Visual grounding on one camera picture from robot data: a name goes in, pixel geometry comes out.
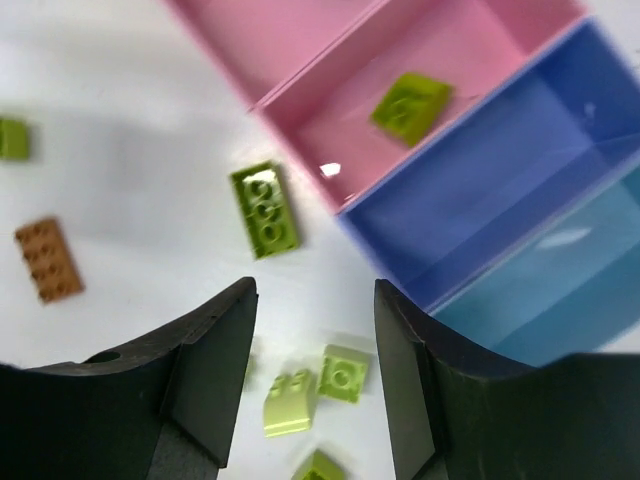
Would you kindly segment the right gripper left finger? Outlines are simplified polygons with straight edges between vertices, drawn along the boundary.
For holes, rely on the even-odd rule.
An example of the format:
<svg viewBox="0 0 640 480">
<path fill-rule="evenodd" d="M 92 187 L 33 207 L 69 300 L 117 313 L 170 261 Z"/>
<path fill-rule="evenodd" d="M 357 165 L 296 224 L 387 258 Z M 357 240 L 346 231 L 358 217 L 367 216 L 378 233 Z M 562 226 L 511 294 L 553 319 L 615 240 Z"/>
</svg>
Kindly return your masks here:
<svg viewBox="0 0 640 480">
<path fill-rule="evenodd" d="M 88 360 L 1 368 L 5 479 L 214 479 L 229 461 L 258 303 L 244 277 Z"/>
</svg>

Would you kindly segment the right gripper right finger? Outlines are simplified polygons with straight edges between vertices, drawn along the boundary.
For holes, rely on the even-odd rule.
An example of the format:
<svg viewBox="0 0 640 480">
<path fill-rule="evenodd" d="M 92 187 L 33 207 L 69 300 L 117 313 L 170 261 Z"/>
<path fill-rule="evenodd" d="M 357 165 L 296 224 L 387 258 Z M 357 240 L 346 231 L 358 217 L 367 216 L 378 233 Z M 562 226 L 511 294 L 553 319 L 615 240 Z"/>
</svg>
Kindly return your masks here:
<svg viewBox="0 0 640 480">
<path fill-rule="evenodd" d="M 374 323 L 397 478 L 638 477 L 637 355 L 531 367 L 443 325 L 383 279 Z"/>
</svg>

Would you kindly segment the pale lime slope brick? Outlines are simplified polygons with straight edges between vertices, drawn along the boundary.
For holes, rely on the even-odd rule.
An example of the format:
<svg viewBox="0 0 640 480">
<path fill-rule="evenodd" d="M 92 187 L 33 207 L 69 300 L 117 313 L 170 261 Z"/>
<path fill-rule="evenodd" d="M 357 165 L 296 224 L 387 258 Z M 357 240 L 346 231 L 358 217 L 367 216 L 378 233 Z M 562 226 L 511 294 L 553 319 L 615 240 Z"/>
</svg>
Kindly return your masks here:
<svg viewBox="0 0 640 480">
<path fill-rule="evenodd" d="M 278 375 L 263 405 L 263 431 L 266 438 L 310 430 L 316 408 L 313 373 L 300 369 Z"/>
</svg>

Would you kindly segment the lime lego round brick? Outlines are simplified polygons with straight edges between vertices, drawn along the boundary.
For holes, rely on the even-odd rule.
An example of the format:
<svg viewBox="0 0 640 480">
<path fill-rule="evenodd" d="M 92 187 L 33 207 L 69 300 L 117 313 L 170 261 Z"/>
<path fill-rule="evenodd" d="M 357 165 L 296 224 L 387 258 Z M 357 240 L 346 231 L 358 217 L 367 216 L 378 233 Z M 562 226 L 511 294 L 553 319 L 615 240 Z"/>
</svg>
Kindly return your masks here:
<svg viewBox="0 0 640 480">
<path fill-rule="evenodd" d="M 325 347 L 318 377 L 320 396 L 358 404 L 369 369 L 370 355 L 359 350 L 329 344 Z"/>
</svg>

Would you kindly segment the orange lego plate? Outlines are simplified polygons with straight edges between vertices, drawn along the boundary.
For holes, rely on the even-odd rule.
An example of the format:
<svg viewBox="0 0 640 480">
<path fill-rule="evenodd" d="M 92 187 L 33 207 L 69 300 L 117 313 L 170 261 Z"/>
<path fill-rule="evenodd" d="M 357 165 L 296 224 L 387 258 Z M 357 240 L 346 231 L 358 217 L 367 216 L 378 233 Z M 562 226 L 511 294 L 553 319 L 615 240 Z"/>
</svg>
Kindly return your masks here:
<svg viewBox="0 0 640 480">
<path fill-rule="evenodd" d="M 19 227 L 14 239 L 43 304 L 84 291 L 84 283 L 56 217 L 45 217 Z"/>
</svg>

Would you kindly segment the lime lego long brick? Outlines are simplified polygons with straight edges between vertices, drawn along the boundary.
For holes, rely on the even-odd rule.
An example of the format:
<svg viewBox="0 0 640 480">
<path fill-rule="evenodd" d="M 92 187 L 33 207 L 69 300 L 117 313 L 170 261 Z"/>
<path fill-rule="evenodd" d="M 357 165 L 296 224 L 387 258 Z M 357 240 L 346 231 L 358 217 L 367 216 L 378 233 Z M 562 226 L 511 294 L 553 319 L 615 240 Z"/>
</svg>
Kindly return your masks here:
<svg viewBox="0 0 640 480">
<path fill-rule="evenodd" d="M 237 170 L 229 179 L 256 260 L 300 246 L 285 183 L 274 161 Z"/>
</svg>

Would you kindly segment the lime lego small brick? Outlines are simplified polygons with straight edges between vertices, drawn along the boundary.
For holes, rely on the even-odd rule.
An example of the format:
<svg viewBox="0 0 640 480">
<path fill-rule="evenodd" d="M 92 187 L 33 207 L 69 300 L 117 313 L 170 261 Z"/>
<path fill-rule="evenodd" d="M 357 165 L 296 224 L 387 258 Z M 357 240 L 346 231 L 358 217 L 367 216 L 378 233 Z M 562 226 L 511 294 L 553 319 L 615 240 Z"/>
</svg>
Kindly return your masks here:
<svg viewBox="0 0 640 480">
<path fill-rule="evenodd" d="M 422 141 L 449 104 L 453 86 L 420 73 L 402 74 L 370 115 L 384 133 L 407 147 Z"/>
</svg>

